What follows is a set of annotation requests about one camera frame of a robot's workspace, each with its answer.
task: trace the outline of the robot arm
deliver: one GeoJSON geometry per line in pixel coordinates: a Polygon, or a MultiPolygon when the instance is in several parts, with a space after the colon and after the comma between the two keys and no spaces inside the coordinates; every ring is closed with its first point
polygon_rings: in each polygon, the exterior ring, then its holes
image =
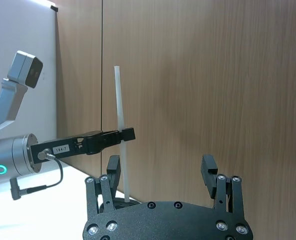
{"type": "Polygon", "coordinates": [[[122,131],[92,131],[77,136],[46,141],[30,147],[34,164],[46,162],[47,154],[62,159],[80,154],[98,154],[104,148],[135,139],[134,129],[122,131]]]}
{"type": "Polygon", "coordinates": [[[33,55],[17,51],[0,92],[0,129],[14,122],[28,87],[34,88],[42,70],[42,62],[33,55]]]}

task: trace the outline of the bolt head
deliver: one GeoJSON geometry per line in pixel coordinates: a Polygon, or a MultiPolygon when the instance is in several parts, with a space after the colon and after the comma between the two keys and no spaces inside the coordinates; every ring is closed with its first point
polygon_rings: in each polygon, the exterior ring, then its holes
{"type": "Polygon", "coordinates": [[[226,179],[226,177],[223,176],[223,175],[218,175],[218,179],[220,179],[220,180],[224,180],[224,179],[226,179]]]}
{"type": "Polygon", "coordinates": [[[248,230],[245,226],[239,225],[239,226],[237,226],[237,232],[245,235],[248,233],[248,230]]]}
{"type": "Polygon", "coordinates": [[[116,223],[116,222],[110,222],[109,224],[108,224],[108,226],[107,226],[107,230],[108,231],[115,231],[116,229],[117,229],[117,227],[118,227],[118,224],[116,223]]]}
{"type": "Polygon", "coordinates": [[[235,181],[235,182],[239,182],[239,181],[240,181],[240,178],[237,177],[237,176],[234,176],[234,177],[232,178],[232,180],[235,181]]]}
{"type": "Polygon", "coordinates": [[[108,179],[108,176],[107,175],[103,175],[101,178],[100,178],[101,180],[107,180],[108,179]]]}
{"type": "Polygon", "coordinates": [[[98,230],[99,230],[98,226],[95,225],[95,226],[92,226],[91,228],[89,228],[88,233],[90,235],[94,235],[98,232],[98,230]]]}
{"type": "Polygon", "coordinates": [[[181,209],[181,208],[182,208],[182,203],[180,203],[179,201],[176,201],[176,202],[174,203],[174,207],[175,207],[176,209],[181,209]]]}
{"type": "Polygon", "coordinates": [[[217,229],[220,231],[226,231],[228,230],[228,226],[224,222],[220,221],[217,223],[217,229]]]}
{"type": "Polygon", "coordinates": [[[156,207],[156,204],[152,201],[148,202],[148,208],[149,209],[154,209],[156,207]]]}

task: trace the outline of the white plastic straw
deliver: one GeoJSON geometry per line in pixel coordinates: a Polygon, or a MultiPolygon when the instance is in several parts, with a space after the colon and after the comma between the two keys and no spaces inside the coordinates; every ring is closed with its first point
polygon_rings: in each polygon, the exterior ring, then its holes
{"type": "MultiPolygon", "coordinates": [[[[120,82],[120,67],[114,66],[114,79],[116,82],[116,99],[117,99],[117,116],[118,116],[118,130],[124,129],[124,118],[122,109],[122,97],[121,97],[121,82],[120,82]]],[[[120,156],[121,156],[121,168],[123,176],[123,190],[124,201],[128,203],[130,201],[129,196],[129,182],[128,182],[128,170],[127,170],[127,148],[124,140],[120,143],[120,156]]]]}

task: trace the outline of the wood grain panel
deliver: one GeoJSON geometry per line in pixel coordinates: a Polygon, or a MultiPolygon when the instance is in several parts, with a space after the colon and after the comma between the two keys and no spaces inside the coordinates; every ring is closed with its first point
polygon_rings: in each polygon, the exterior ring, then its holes
{"type": "MultiPolygon", "coordinates": [[[[106,130],[117,127],[114,65],[137,136],[134,198],[210,206],[200,164],[213,154],[243,178],[255,239],[296,239],[296,0],[104,1],[106,130]]],[[[103,152],[103,171],[117,153],[103,152]]]]}
{"type": "MultiPolygon", "coordinates": [[[[57,134],[82,134],[101,128],[101,0],[56,0],[57,134]]],[[[93,176],[100,155],[63,159],[93,176]]]]}

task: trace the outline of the camera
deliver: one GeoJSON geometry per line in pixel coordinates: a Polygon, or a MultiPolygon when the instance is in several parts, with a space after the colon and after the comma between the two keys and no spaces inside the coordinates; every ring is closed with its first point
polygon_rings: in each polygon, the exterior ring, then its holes
{"type": "Polygon", "coordinates": [[[10,81],[35,88],[42,67],[42,62],[34,55],[17,51],[7,77],[10,81]]]}

